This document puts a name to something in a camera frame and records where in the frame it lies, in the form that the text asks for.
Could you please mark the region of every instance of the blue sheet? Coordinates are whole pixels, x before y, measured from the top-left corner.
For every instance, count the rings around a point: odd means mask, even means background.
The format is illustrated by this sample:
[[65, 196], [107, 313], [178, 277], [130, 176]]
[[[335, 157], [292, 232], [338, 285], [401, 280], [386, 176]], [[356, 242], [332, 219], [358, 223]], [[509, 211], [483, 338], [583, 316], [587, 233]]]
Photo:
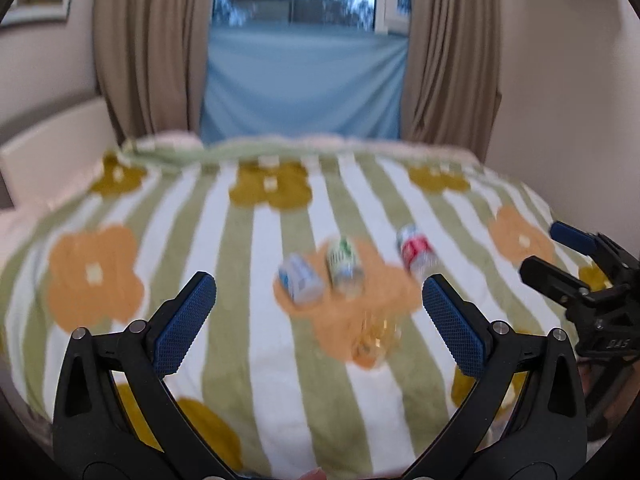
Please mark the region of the blue sheet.
[[319, 25], [212, 25], [201, 136], [398, 139], [408, 39]]

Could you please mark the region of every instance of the window frame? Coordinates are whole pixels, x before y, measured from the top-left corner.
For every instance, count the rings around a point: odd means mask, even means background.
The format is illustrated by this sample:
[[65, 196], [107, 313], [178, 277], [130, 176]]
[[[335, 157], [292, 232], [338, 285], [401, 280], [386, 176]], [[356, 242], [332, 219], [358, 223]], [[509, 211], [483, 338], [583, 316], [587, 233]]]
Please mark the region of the window frame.
[[376, 0], [375, 33], [408, 35], [409, 21], [409, 14], [398, 12], [398, 0]]

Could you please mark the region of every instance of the striped blanket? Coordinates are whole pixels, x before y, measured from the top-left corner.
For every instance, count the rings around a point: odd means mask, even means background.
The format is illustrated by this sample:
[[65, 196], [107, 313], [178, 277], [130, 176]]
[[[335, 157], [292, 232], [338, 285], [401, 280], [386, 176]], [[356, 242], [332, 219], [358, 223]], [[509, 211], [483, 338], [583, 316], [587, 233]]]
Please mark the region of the striped blanket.
[[[468, 391], [402, 268], [396, 232], [410, 223], [438, 255], [434, 272], [489, 320], [534, 334], [562, 326], [575, 343], [562, 308], [523, 285], [518, 267], [536, 254], [577, 276], [590, 260], [548, 238], [552, 213], [535, 192], [487, 168], [260, 144], [118, 153], [104, 168], [40, 222], [0, 280], [12, 378], [49, 420], [75, 327], [148, 319], [204, 270], [217, 302], [166, 384], [213, 449], [238, 471], [283, 479], [316, 466], [332, 478], [402, 471]], [[296, 309], [278, 266], [301, 253], [326, 280], [318, 262], [338, 234], [360, 249], [364, 298], [327, 292]], [[375, 367], [351, 352], [368, 309], [401, 326]], [[157, 446], [126, 380], [116, 382], [140, 438]]]

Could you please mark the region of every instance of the silver bolt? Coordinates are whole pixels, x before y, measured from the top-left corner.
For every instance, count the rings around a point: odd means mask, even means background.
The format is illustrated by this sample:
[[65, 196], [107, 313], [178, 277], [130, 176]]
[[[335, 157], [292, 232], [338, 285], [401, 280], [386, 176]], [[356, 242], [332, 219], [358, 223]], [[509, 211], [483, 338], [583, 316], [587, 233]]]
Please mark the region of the silver bolt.
[[146, 327], [146, 321], [142, 319], [137, 319], [130, 323], [129, 331], [133, 332], [134, 334], [139, 334], [145, 329], [145, 327]]
[[505, 335], [509, 331], [509, 325], [507, 325], [503, 321], [496, 321], [494, 324], [492, 324], [492, 328], [494, 329], [495, 333], [498, 333], [500, 335]]
[[82, 339], [86, 335], [86, 329], [82, 326], [76, 328], [72, 333], [71, 337], [73, 339]]
[[558, 341], [564, 341], [566, 339], [566, 333], [561, 328], [555, 328], [552, 333]]

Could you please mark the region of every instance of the red label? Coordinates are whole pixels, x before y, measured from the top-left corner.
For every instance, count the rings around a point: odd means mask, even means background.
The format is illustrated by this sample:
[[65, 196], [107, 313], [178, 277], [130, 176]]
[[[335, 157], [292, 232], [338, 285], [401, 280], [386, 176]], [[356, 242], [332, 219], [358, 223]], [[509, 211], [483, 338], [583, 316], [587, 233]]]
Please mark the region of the red label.
[[417, 236], [414, 238], [409, 238], [402, 245], [402, 259], [404, 260], [404, 264], [409, 269], [411, 264], [414, 262], [415, 257], [421, 253], [430, 253], [431, 246], [427, 241], [427, 238], [424, 236]]

